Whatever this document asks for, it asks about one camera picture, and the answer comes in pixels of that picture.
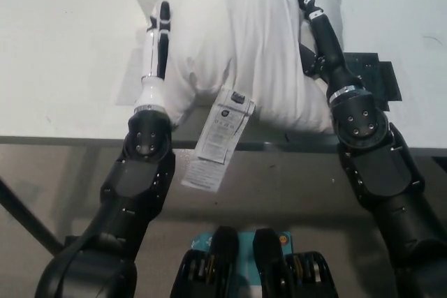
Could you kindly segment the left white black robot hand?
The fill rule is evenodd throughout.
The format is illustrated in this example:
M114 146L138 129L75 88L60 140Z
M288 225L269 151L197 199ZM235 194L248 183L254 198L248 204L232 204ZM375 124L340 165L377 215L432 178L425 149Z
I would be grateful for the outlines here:
M150 17L142 49L142 91L134 113L155 110L165 113L164 81L170 43L170 4L162 1Z

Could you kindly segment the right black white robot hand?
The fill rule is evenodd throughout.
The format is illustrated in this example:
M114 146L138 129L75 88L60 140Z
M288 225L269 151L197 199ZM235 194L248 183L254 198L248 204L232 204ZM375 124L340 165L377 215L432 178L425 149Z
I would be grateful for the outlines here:
M361 79L348 69L338 37L323 9L316 0L298 0L298 3L316 43L319 59L316 71L328 86L328 100L335 92L345 91L345 87L364 89Z

